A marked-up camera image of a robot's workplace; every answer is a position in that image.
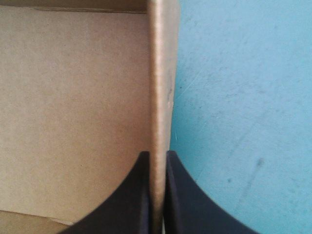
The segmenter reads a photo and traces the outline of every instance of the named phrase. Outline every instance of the cardboard box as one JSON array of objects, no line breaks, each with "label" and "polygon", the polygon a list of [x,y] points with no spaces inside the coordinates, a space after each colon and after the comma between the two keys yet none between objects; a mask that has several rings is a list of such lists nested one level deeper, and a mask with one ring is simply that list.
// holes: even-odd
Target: cardboard box
[{"label": "cardboard box", "polygon": [[0,5],[0,230],[47,234],[77,222],[118,187],[141,151],[151,152],[156,229],[177,2]]}]

